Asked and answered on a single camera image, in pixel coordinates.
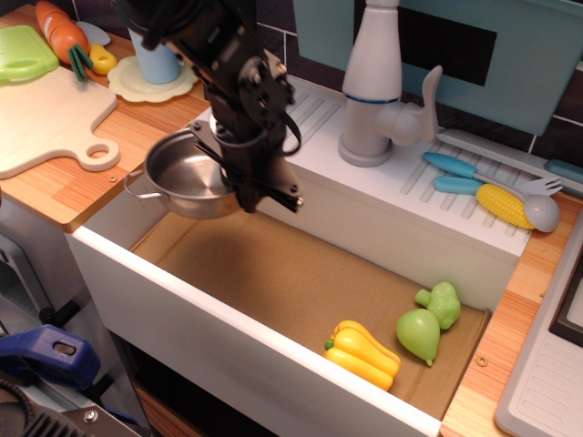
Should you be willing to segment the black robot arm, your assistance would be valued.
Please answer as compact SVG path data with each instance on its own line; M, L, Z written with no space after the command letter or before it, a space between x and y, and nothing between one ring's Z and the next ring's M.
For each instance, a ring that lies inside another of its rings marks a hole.
M239 205L253 212L271 198L297 211L300 183L286 159L299 148L284 146L287 134L302 137L287 112L295 89L235 3L118 1L116 9L145 49L164 45L203 82L214 125L192 123L193 146L220 166Z

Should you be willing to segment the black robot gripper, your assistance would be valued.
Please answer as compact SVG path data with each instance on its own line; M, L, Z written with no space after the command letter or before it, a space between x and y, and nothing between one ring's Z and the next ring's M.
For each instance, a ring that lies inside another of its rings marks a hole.
M287 68L270 52L202 57L202 77L209 88L220 142L225 180L245 212L254 213L270 198L293 213L303 206L300 181L286 157L285 147L296 124L287 113L295 88Z

